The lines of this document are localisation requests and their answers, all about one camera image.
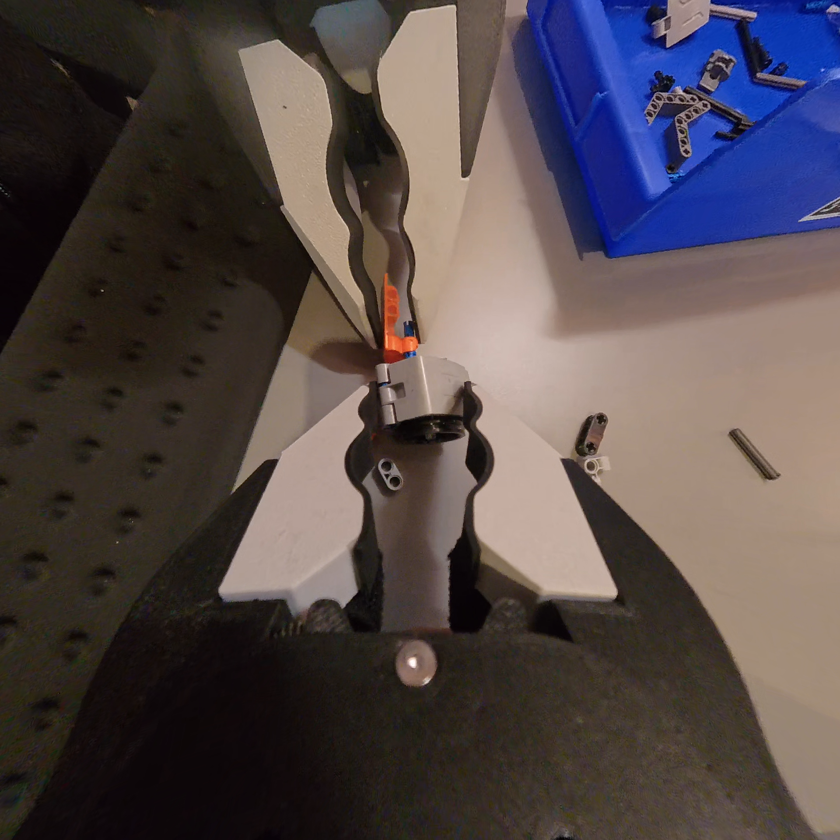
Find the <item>pile of small toy parts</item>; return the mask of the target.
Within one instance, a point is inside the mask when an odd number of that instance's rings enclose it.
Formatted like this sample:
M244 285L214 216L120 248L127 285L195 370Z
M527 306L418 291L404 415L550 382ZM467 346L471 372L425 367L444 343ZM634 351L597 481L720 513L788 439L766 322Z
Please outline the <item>pile of small toy parts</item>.
M757 16L757 12L743 7L710 1L667 1L666 5L650 5L645 22L652 39L661 40L666 48L671 48L706 26L710 18L731 21L736 25L749 78L754 84L790 92L802 89L806 81L790 77L787 64L774 64L761 39L752 34L750 25ZM728 130L716 132L716 138L726 142L737 140L754 126L755 121L745 113L715 97L720 84L731 77L737 64L737 58L725 50L713 50L695 87L682 88L675 78L663 71L654 73L644 117L647 124L659 117L671 118L665 133L666 171L670 177L677 176L692 156L690 127L700 118L712 113L726 120Z

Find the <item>black dimpled pad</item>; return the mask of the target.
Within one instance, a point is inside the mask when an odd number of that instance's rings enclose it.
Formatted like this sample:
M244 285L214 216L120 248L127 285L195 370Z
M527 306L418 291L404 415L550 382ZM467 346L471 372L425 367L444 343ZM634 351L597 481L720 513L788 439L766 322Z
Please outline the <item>black dimpled pad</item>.
M232 489L311 265L177 38L2 353L2 838Z

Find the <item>black toy connector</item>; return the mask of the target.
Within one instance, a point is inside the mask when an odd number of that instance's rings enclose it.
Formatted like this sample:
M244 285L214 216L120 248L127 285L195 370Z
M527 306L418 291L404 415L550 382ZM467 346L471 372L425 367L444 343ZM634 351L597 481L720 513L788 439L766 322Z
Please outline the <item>black toy connector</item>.
M575 453L583 458L598 455L607 424L608 417L605 413L594 413L589 415L583 421L575 440Z

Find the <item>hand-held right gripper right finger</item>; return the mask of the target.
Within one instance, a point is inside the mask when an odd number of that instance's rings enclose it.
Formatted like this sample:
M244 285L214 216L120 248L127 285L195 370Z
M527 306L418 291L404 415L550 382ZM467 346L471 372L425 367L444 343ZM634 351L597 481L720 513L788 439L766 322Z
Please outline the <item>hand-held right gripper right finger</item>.
M472 382L465 466L475 481L448 556L450 618L487 618L500 599L614 602L618 591L563 457Z

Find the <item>grey toy motor block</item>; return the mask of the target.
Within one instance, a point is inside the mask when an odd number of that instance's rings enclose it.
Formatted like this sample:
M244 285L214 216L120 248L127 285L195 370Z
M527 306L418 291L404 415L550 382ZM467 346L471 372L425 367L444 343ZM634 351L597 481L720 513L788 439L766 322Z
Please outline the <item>grey toy motor block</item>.
M466 434L467 369L451 360L414 355L375 367L384 428L406 445L441 445Z

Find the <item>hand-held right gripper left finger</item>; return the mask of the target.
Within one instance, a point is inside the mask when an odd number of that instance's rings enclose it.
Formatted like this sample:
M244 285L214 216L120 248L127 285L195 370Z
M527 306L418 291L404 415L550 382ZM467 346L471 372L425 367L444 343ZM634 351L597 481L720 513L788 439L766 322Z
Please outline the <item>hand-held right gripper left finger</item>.
M364 478L373 467L375 386L358 388L287 447L273 466L219 585L226 602L285 601L300 614L322 599L380 621L382 553Z

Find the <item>black toy axle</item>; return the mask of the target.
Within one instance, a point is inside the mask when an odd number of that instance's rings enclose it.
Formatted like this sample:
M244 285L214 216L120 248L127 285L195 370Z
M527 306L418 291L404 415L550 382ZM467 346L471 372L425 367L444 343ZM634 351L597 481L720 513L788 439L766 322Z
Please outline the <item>black toy axle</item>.
M756 444L740 428L730 429L728 436L763 480L773 481L781 478L780 471L771 464Z

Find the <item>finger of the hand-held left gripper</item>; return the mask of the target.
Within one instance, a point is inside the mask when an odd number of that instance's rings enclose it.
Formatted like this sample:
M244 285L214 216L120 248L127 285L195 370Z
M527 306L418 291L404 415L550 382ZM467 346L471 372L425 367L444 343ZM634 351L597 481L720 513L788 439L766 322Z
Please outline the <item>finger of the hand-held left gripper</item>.
M344 180L340 90L319 58L275 39L239 50L280 209L357 333L382 341L377 298L362 256L361 216Z
M399 2L377 67L376 106L405 176L398 223L421 341L448 279L506 12L504 1Z

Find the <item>blue bin with white tag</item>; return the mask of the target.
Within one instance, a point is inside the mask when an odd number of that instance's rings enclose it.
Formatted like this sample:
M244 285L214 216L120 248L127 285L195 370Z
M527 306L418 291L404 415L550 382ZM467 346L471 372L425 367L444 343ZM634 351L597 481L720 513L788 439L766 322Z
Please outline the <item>blue bin with white tag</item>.
M612 257L838 228L838 2L722 2L757 12L752 35L798 91L754 84L736 25L712 17L678 45L645 22L667 2L529 2L539 57ZM666 171L671 118L647 124L654 73L695 87L711 52L738 64L715 97L754 126L735 141L709 113L689 130L692 156Z

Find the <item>orange toy bracket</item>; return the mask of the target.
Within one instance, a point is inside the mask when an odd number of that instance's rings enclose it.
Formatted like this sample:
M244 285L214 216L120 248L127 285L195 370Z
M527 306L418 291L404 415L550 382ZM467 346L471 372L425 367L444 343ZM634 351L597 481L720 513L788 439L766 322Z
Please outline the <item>orange toy bracket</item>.
M394 364L417 355L419 342L411 320L401 320L401 297L387 273L382 291L382 356L386 364Z

